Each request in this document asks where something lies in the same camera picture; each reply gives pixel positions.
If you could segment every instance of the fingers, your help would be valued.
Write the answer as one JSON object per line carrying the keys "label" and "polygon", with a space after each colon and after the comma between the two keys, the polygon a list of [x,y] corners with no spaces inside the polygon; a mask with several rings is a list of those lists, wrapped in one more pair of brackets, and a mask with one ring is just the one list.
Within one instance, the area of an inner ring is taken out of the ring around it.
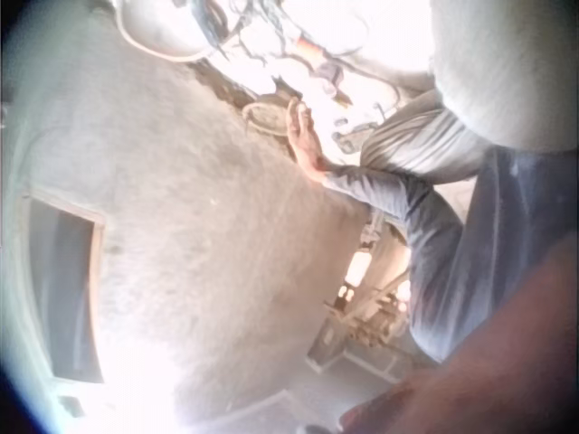
{"label": "fingers", "polygon": [[297,98],[292,98],[286,111],[286,127],[290,141],[297,139],[299,136],[298,103]]}
{"label": "fingers", "polygon": [[311,127],[311,113],[308,106],[303,102],[298,105],[298,121],[299,121],[299,131],[303,134],[309,131]]}

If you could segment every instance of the shirt sleeve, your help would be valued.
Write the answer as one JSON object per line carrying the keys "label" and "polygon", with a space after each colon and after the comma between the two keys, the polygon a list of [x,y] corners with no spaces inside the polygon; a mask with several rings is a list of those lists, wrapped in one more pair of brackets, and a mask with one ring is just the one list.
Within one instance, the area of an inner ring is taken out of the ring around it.
{"label": "shirt sleeve", "polygon": [[424,318],[441,314],[462,234],[459,217],[432,185],[410,175],[343,166],[328,174],[324,185],[393,216],[405,228],[411,249],[411,333],[421,344],[422,330],[428,328]]}

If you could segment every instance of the window frame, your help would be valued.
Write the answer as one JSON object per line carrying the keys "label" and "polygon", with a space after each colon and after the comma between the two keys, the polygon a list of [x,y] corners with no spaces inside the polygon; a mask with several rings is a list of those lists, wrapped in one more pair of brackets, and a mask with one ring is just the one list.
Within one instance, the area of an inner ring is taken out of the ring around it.
{"label": "window frame", "polygon": [[82,383],[82,384],[93,384],[90,382],[83,382],[78,380],[72,380],[69,378],[59,377],[54,374],[51,363],[50,349],[47,346],[46,339],[44,338],[43,325],[40,321],[40,313],[35,302],[36,295],[34,294],[33,280],[32,280],[32,269],[31,269],[31,258],[30,258],[30,211],[32,201],[38,201],[45,205],[51,206],[61,212],[67,212],[75,217],[82,218],[93,224],[92,236],[90,238],[90,253],[89,253],[89,318],[90,318],[90,333],[92,334],[92,340],[95,346],[95,353],[97,355],[98,363],[100,365],[100,355],[98,342],[98,329],[96,327],[97,317],[98,317],[98,294],[99,294],[99,279],[100,279],[100,264],[102,259],[102,242],[105,233],[105,218],[104,216],[93,210],[85,207],[81,207],[77,204],[71,203],[58,197],[55,194],[47,193],[43,190],[32,189],[27,193],[23,194],[21,201],[21,254],[23,256],[24,264],[24,278],[25,278],[25,299],[26,305],[31,313],[33,320],[34,332],[37,336],[38,345],[41,347],[44,355],[43,364],[45,364],[51,377],[57,382],[65,383]]}

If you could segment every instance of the cloth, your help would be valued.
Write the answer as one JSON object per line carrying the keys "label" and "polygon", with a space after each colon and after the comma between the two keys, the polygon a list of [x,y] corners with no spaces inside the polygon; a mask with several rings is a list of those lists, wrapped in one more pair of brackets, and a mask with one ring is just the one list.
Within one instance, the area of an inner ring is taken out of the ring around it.
{"label": "cloth", "polygon": [[433,73],[449,108],[500,146],[577,148],[577,2],[432,0]]}
{"label": "cloth", "polygon": [[491,148],[463,227],[423,180],[345,166],[325,186],[403,222],[411,248],[411,333],[444,360],[577,226],[577,154]]}
{"label": "cloth", "polygon": [[431,90],[413,99],[370,136],[360,165],[446,184],[474,176],[491,144],[467,129]]}

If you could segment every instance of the window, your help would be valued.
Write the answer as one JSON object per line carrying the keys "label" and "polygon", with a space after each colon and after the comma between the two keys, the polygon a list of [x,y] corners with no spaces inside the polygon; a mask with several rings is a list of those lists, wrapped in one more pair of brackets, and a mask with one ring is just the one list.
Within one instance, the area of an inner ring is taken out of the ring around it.
{"label": "window", "polygon": [[91,321],[102,225],[70,206],[28,203],[31,281],[52,373],[102,382]]}

